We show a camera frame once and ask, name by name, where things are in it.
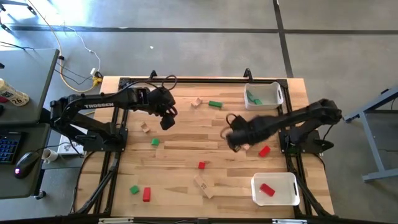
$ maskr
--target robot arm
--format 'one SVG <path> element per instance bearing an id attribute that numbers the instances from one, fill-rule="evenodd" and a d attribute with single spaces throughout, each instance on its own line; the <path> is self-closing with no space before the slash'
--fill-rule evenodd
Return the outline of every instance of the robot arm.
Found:
<path id="1" fill-rule="evenodd" d="M 177 115 L 177 110 L 174 104 L 172 94 L 163 86 L 153 91 L 148 88 L 125 88 L 110 94 L 70 95 L 51 102 L 50 124 L 61 134 L 82 145 L 87 139 L 95 136 L 87 136 L 71 124 L 98 133 L 104 144 L 116 143 L 121 140 L 116 124 L 102 123 L 78 112 L 84 109 L 109 107 L 146 111 L 161 116 L 160 125 L 163 130 L 167 130 L 175 124 L 174 117 Z"/>
<path id="2" fill-rule="evenodd" d="M 322 99 L 304 108 L 282 116 L 256 116 L 245 121 L 237 116 L 231 123 L 232 132 L 226 135 L 228 146 L 237 152 L 240 145 L 256 144 L 268 139 L 280 128 L 304 122 L 300 127 L 289 130 L 292 142 L 300 142 L 307 138 L 308 133 L 324 124 L 336 124 L 341 119 L 341 110 L 334 101 Z"/>

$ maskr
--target wooden table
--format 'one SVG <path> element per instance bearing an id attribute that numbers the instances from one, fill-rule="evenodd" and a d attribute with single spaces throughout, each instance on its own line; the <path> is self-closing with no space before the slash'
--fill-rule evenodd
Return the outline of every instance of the wooden table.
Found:
<path id="1" fill-rule="evenodd" d="M 101 91 L 118 90 L 120 77 L 105 77 Z M 304 80 L 288 79 L 293 110 L 308 105 Z M 129 112 L 127 128 L 129 137 L 122 154 L 111 215 L 113 217 L 222 217 L 222 218 L 289 218 L 294 217 L 291 206 L 259 207 L 252 201 L 251 177 L 257 172 L 286 172 L 285 157 L 280 153 L 279 138 L 275 134 L 253 146 L 247 152 L 230 150 L 220 138 L 227 126 L 228 113 L 250 119 L 256 114 L 277 115 L 276 110 L 246 111 L 243 100 L 244 84 L 179 83 L 172 90 L 178 115 L 176 124 L 167 131 L 160 127 L 160 118 L 143 112 Z M 203 104 L 192 108 L 196 97 Z M 208 101 L 221 101 L 218 110 L 208 106 Z M 95 119 L 111 121 L 112 108 L 99 109 Z M 149 133 L 141 130 L 145 121 Z M 160 139 L 159 146 L 151 146 L 153 138 Z M 257 154 L 265 146 L 270 154 L 261 158 Z M 97 152 L 85 164 L 76 207 L 80 208 L 98 185 L 104 154 Z M 309 189 L 326 211 L 333 213 L 328 184 L 322 163 L 314 155 L 303 154 L 303 164 Z M 199 170 L 198 163 L 206 162 Z M 193 178 L 201 174 L 211 187 L 214 197 L 203 196 Z M 133 185 L 140 187 L 137 195 L 130 193 Z M 150 202 L 142 201 L 144 187 L 150 187 Z M 108 189 L 104 191 L 102 207 Z"/>

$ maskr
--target gray desk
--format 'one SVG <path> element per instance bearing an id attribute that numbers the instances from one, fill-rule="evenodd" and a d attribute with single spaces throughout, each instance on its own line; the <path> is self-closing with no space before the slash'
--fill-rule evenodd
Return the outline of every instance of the gray desk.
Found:
<path id="1" fill-rule="evenodd" d="M 38 122 L 58 55 L 57 49 L 0 51 L 0 63 L 5 66 L 0 69 L 0 77 L 30 98 L 25 106 L 2 104 L 0 125 Z"/>
<path id="2" fill-rule="evenodd" d="M 10 131 L 23 131 L 27 134 L 24 136 L 22 147 L 17 156 L 18 161 L 26 152 L 44 147 L 49 136 L 50 126 L 48 124 L 36 124 L 33 127 L 23 128 L 6 128 Z M 40 170 L 42 167 L 41 160 L 36 163 L 30 174 L 24 179 L 14 177 L 15 164 L 0 165 L 0 199 L 21 198 L 31 196 L 36 189 L 39 181 Z"/>

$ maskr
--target small block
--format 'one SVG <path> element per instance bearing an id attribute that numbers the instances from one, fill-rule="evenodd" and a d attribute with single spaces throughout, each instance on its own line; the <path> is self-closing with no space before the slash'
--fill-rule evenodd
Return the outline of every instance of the small block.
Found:
<path id="1" fill-rule="evenodd" d="M 247 151 L 247 150 L 249 150 L 250 149 L 250 145 L 249 144 L 244 144 L 244 145 L 242 145 L 241 146 L 245 151 Z"/>
<path id="2" fill-rule="evenodd" d="M 260 156 L 260 157 L 265 157 L 270 151 L 271 151 L 271 149 L 270 149 L 268 146 L 265 146 L 265 147 L 259 152 L 259 156 Z"/>
<path id="3" fill-rule="evenodd" d="M 221 103 L 221 102 L 215 102 L 215 101 L 209 101 L 209 106 L 215 106 L 215 107 L 218 107 L 218 108 L 221 108 L 221 107 L 223 107 L 223 103 Z"/>
<path id="4" fill-rule="evenodd" d="M 139 192 L 138 186 L 136 186 L 136 185 L 132 186 L 132 187 L 130 188 L 130 192 L 131 192 L 132 194 L 138 193 L 138 192 Z"/>
<path id="5" fill-rule="evenodd" d="M 261 187 L 260 187 L 260 190 L 262 190 L 264 193 L 266 193 L 270 197 L 274 196 L 274 194 L 275 194 L 275 190 L 270 188 L 266 184 L 262 184 Z"/>
<path id="6" fill-rule="evenodd" d="M 199 162 L 198 168 L 205 169 L 205 166 L 206 166 L 205 162 Z"/>
<path id="7" fill-rule="evenodd" d="M 148 125 L 145 122 L 141 123 L 141 129 L 147 133 L 148 131 L 150 131 L 150 129 L 148 128 Z"/>
<path id="8" fill-rule="evenodd" d="M 255 105 L 262 105 L 261 101 L 259 99 L 253 100 Z"/>
<path id="9" fill-rule="evenodd" d="M 145 187 L 144 188 L 144 194 L 142 195 L 142 201 L 143 202 L 149 202 L 150 201 L 150 187 Z"/>
<path id="10" fill-rule="evenodd" d="M 191 102 L 191 105 L 194 108 L 197 108 L 199 105 L 201 105 L 201 103 L 202 103 L 202 100 L 200 98 L 197 98 L 194 102 Z"/>
<path id="11" fill-rule="evenodd" d="M 159 139 L 152 139 L 151 144 L 152 144 L 153 146 L 158 146 L 159 143 L 160 143 Z"/>
<path id="12" fill-rule="evenodd" d="M 211 189 L 207 186 L 207 184 L 205 183 L 205 181 L 202 179 L 202 177 L 200 177 L 200 175 L 195 176 L 194 181 L 198 184 L 199 188 L 203 191 L 203 193 L 205 193 L 205 195 L 208 198 L 212 198 L 213 197 L 213 192 L 211 191 Z"/>

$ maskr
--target cup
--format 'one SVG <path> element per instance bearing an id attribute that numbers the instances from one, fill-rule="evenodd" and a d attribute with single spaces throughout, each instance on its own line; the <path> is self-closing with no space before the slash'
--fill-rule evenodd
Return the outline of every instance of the cup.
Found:
<path id="1" fill-rule="evenodd" d="M 42 159 L 45 163 L 50 163 L 58 158 L 58 153 L 51 149 L 44 149 Z"/>

